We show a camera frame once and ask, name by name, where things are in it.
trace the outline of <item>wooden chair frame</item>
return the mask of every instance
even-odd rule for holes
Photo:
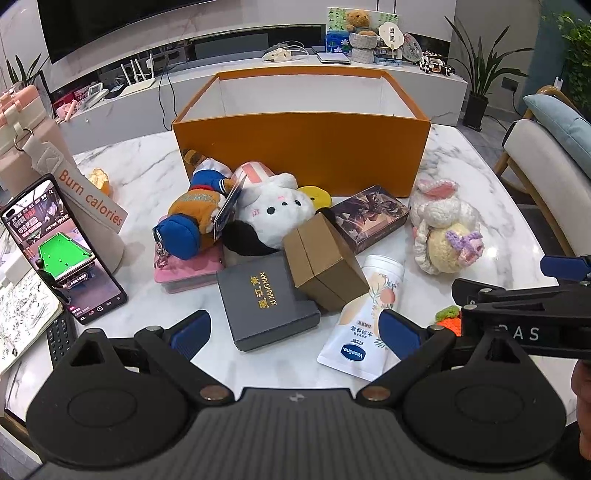
[[[552,85],[547,85],[545,87],[542,87],[541,89],[538,90],[537,93],[542,94],[542,95],[551,95],[551,96],[557,98],[558,100],[561,100],[566,105],[568,105],[569,107],[571,107],[577,113],[580,114],[579,110],[573,105],[573,102],[571,102],[565,94],[563,94],[560,90],[558,90],[556,87],[554,87]],[[528,108],[527,111],[525,112],[523,118],[533,119],[534,113]],[[560,246],[562,247],[562,250],[564,251],[564,254],[569,255],[569,256],[574,256],[573,248],[570,246],[569,241],[566,239],[564,232],[560,228],[560,225],[556,221],[556,218],[554,218],[554,215],[552,214],[552,212],[550,211],[550,209],[546,205],[545,201],[542,199],[541,195],[538,193],[538,191],[532,185],[530,180],[527,178],[527,176],[525,175],[523,170],[520,169],[519,165],[515,162],[515,160],[513,160],[509,156],[509,154],[506,151],[504,151],[501,154],[501,156],[499,157],[499,160],[496,162],[496,165],[493,168],[493,170],[494,170],[496,176],[499,179],[501,179],[501,175],[503,175],[503,172],[507,168],[510,168],[511,170],[513,170],[513,172],[515,173],[517,178],[524,185],[526,192],[532,197],[535,204],[541,210],[542,215],[544,215],[544,218],[546,219],[546,221],[550,225],[550,228],[552,229],[552,231],[556,235],[556,240],[558,240]]]

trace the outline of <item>small plush carrot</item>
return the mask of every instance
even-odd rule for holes
[[[438,325],[449,328],[458,337],[462,336],[462,321],[460,320],[460,308],[452,305],[435,314],[435,321]]]

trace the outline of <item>keychain clip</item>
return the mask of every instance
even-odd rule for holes
[[[154,241],[156,242],[156,255],[158,257],[154,262],[154,268],[164,268],[168,264],[168,258],[170,257],[170,254],[164,248],[162,236],[156,227],[152,228],[152,235],[154,236]]]

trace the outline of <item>black box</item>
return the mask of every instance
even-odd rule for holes
[[[234,344],[248,352],[315,327],[316,303],[296,290],[285,253],[217,273]]]

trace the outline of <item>potted plant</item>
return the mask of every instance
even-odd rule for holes
[[[12,87],[15,91],[22,90],[23,88],[32,85],[35,81],[35,78],[41,73],[41,69],[46,64],[49,57],[45,59],[45,61],[41,64],[41,66],[35,71],[35,67],[37,67],[37,63],[39,63],[39,59],[41,58],[41,54],[31,63],[31,66],[28,68],[27,72],[25,72],[24,67],[22,66],[21,59],[18,58],[18,55],[15,55],[17,60],[18,70],[20,71],[21,78],[19,79],[17,76],[16,71],[10,65],[10,62],[6,60],[6,64],[8,67],[8,74],[10,75],[10,81],[12,82]]]
[[[558,29],[567,40],[564,58],[564,89],[568,97],[589,117],[591,112],[591,21],[563,12],[556,16]]]
[[[518,48],[517,50],[506,51],[500,55],[497,55],[495,52],[495,47],[509,30],[509,27],[507,26],[503,32],[501,32],[501,35],[499,35],[499,37],[495,40],[491,51],[485,58],[482,51],[482,37],[478,37],[477,53],[474,50],[472,41],[470,40],[470,37],[468,37],[466,29],[462,23],[459,20],[457,21],[464,31],[466,38],[468,39],[467,44],[460,30],[449,20],[449,18],[446,17],[445,19],[452,26],[453,31],[462,42],[462,45],[464,45],[468,55],[468,65],[459,59],[452,59],[464,65],[464,68],[467,70],[470,77],[470,96],[468,97],[468,104],[466,105],[466,112],[464,113],[464,119],[462,123],[467,127],[480,131],[482,117],[484,116],[486,106],[488,105],[488,98],[486,98],[486,95],[488,94],[488,90],[491,88],[493,80],[500,75],[517,75],[519,77],[527,77],[527,74],[523,73],[520,69],[499,68],[501,62],[509,55],[520,51],[531,51],[533,48]]]

